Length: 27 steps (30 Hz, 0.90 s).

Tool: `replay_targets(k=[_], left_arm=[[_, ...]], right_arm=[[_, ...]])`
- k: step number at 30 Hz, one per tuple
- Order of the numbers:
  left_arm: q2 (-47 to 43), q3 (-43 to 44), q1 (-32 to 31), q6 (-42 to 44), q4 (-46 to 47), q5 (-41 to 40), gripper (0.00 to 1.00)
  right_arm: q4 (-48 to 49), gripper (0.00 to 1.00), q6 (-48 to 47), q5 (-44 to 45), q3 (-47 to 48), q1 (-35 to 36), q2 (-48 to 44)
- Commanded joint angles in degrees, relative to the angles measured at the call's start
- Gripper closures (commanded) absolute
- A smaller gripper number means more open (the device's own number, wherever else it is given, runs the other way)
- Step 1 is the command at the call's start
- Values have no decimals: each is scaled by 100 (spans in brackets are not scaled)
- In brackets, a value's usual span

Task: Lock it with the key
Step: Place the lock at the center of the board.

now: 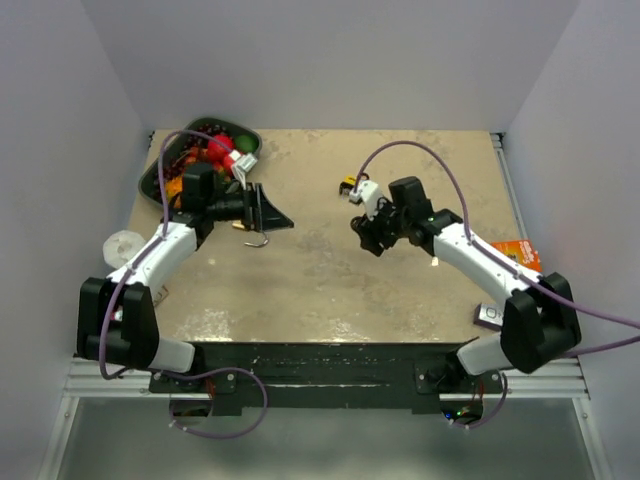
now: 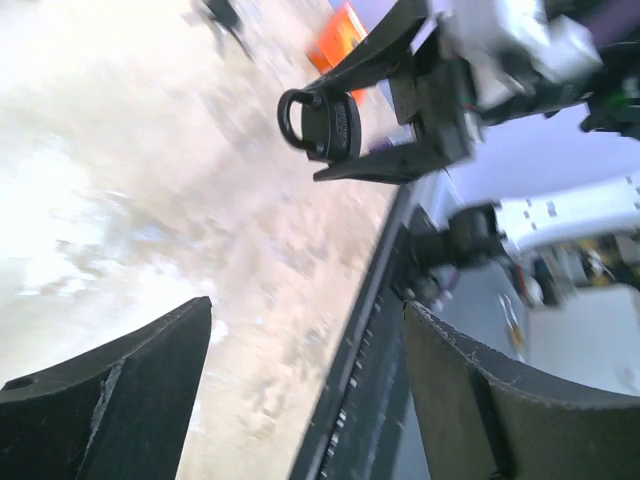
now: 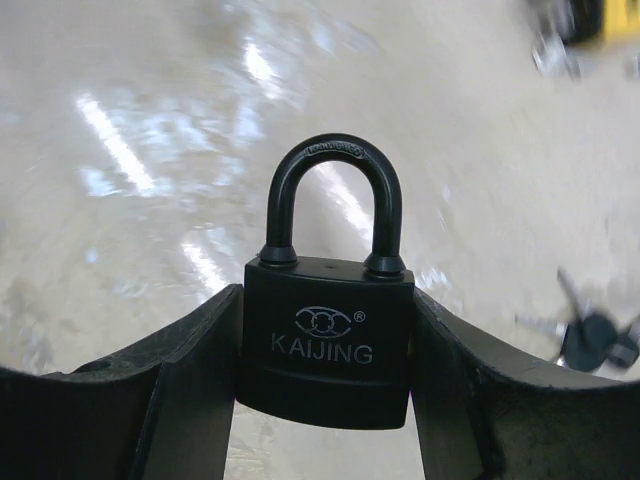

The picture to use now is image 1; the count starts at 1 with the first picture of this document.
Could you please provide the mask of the yellow padlock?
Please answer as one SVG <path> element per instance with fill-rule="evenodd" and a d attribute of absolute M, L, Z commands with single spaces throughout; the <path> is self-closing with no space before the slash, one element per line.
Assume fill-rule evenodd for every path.
<path fill-rule="evenodd" d="M 361 185 L 363 181 L 369 180 L 370 176 L 363 173 L 359 182 L 356 182 L 355 176 L 345 176 L 339 185 L 338 194 L 342 197 L 348 197 L 352 203 L 357 202 L 359 197 L 354 193 L 356 185 Z"/>

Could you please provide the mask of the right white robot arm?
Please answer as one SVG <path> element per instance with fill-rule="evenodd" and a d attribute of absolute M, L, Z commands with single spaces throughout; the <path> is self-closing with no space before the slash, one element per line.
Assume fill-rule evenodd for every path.
<path fill-rule="evenodd" d="M 569 282 L 557 273 L 544 276 L 500 253 L 465 229 L 449 209 L 436 211 L 415 177 L 392 182 L 385 197 L 371 180 L 359 181 L 350 202 L 364 213 L 351 221 L 360 246 L 375 256 L 408 240 L 455 267 L 502 309 L 499 333 L 459 347 L 445 369 L 448 386 L 469 392 L 491 370 L 532 373 L 560 357 L 581 339 L 577 314 L 569 305 Z"/>

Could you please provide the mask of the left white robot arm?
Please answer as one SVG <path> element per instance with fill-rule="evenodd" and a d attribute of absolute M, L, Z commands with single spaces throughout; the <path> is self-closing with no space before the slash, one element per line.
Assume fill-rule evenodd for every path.
<path fill-rule="evenodd" d="M 267 233 L 293 221 L 266 197 L 259 183 L 224 187 L 212 166 L 186 169 L 180 206 L 170 207 L 156 233 L 130 261 L 109 276 L 88 278 L 80 288 L 76 353 L 123 369 L 172 372 L 185 392 L 200 390 L 207 368 L 194 344 L 159 333 L 154 298 L 174 271 L 205 242 L 218 222 L 238 222 Z"/>

